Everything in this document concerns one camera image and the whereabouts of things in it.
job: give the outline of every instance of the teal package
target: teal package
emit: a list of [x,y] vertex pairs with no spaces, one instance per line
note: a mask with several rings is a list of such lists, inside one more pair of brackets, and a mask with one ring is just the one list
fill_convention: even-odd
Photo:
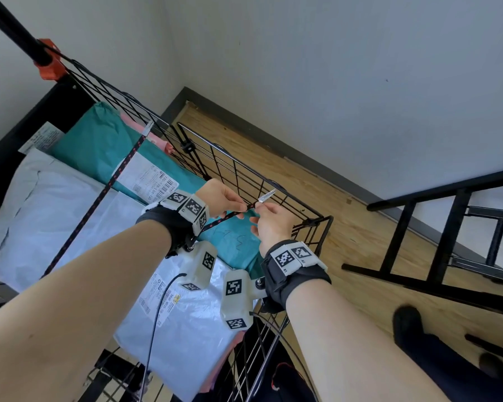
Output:
[[[63,138],[50,150],[49,154],[74,169],[107,183],[119,163],[130,152],[140,134],[128,127],[120,113],[104,102],[94,104]],[[144,141],[138,153],[179,182],[179,189],[196,192],[205,181],[175,163],[152,142]],[[121,183],[114,189],[142,202],[141,198]],[[202,233],[200,240],[210,241],[217,249],[218,256],[235,269],[247,270],[252,278],[262,276],[259,254],[259,240],[251,231],[250,211],[244,220],[233,217]]]

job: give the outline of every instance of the black shoe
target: black shoe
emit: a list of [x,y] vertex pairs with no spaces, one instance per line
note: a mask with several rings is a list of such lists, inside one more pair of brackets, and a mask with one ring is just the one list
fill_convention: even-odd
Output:
[[402,348],[408,338],[419,337],[424,333],[421,314],[413,306],[401,306],[393,313],[393,338],[399,347]]
[[490,353],[483,353],[479,357],[479,368],[486,375],[503,381],[503,361]]

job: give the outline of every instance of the black wire grid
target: black wire grid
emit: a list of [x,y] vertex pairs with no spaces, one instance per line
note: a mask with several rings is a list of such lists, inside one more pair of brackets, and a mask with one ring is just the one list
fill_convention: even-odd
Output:
[[[168,124],[133,96],[121,92],[102,80],[81,63],[67,58],[55,49],[45,47],[61,56],[69,76],[75,82],[73,88],[82,88],[94,101],[107,102],[115,109],[128,114],[141,125],[152,121],[151,132],[174,146],[175,152],[171,156],[183,168],[205,180],[218,178],[234,189],[248,204],[256,202],[260,196],[270,190],[277,189],[271,199],[300,219],[300,222],[294,226],[293,238],[304,241],[315,254],[320,254],[324,239],[333,222],[332,216],[323,216],[290,194],[281,185],[264,177],[235,158],[226,149],[204,138],[185,124],[181,122],[177,122],[175,125]],[[12,291],[5,284],[0,283],[0,307],[12,296]],[[286,315],[278,319],[281,320],[280,323],[277,322],[275,315],[268,315],[267,318],[280,332],[288,324]],[[231,375],[234,375],[232,379],[234,385],[227,400],[244,402],[253,397],[261,384],[271,351],[279,342],[279,335],[276,334],[273,339],[270,339],[269,346],[265,345],[267,337],[274,335],[267,326],[263,325],[261,330],[258,327],[252,327],[249,331],[251,330],[258,331],[257,341],[252,350],[247,350],[246,347],[237,347],[229,358]],[[140,363],[127,362],[119,357],[116,351],[105,350],[101,354],[95,368],[88,375],[87,388],[80,399],[81,402],[137,400],[145,367]],[[149,390],[144,400],[157,400],[162,387],[163,385],[160,385],[160,389],[154,395]]]

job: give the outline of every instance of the metal wire rack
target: metal wire rack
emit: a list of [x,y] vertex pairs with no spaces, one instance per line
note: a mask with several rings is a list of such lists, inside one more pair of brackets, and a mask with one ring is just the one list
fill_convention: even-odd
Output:
[[[283,186],[261,175],[235,158],[225,148],[209,141],[186,124],[181,122],[168,124],[139,100],[96,76],[80,62],[69,59],[55,47],[36,41],[1,4],[0,14],[2,14],[0,29],[7,33],[33,60],[40,62],[48,58],[42,51],[52,52],[61,58],[67,68],[67,74],[60,78],[58,83],[67,85],[75,91],[75,99],[78,99],[77,106],[87,105],[85,111],[90,104],[105,101],[140,124],[146,125],[153,121],[151,132],[174,146],[175,152],[172,158],[178,164],[205,180],[220,179],[241,195],[247,203],[255,202],[258,197],[276,188],[277,192],[272,199],[300,220],[294,226],[292,236],[304,241],[315,254],[320,254],[324,239],[333,222],[332,216],[323,216],[289,193]],[[0,307],[13,296],[14,292],[5,284],[0,283]],[[265,317],[280,333],[288,325],[288,317],[284,313]],[[246,342],[235,347],[229,356],[228,368],[219,375],[223,377],[224,389],[223,392],[221,390],[218,393],[217,400],[249,401],[261,385],[269,358],[279,343],[279,334],[275,334],[255,319],[254,326],[246,332],[246,336],[253,336],[253,347],[251,349],[249,346],[246,347]],[[138,399],[144,370],[145,367],[141,363],[131,362],[130,358],[122,354],[118,347],[113,350],[104,350],[87,377],[85,389],[79,401],[135,401]],[[163,389],[161,381],[154,377],[148,387],[144,400],[149,402],[158,400]]]

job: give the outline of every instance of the hand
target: hand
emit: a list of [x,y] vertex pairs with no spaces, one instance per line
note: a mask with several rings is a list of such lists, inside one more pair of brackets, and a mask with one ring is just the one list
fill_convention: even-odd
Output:
[[240,219],[244,218],[244,213],[247,206],[241,196],[237,195],[233,190],[228,188],[218,179],[211,179],[205,183],[201,189],[196,192],[202,201],[208,205],[208,212],[211,217],[225,217],[227,210],[241,212],[236,216]]
[[250,217],[251,231],[261,240],[259,252],[264,257],[269,249],[283,240],[290,240],[292,227],[298,222],[296,216],[277,203],[255,204],[255,211],[260,217]]

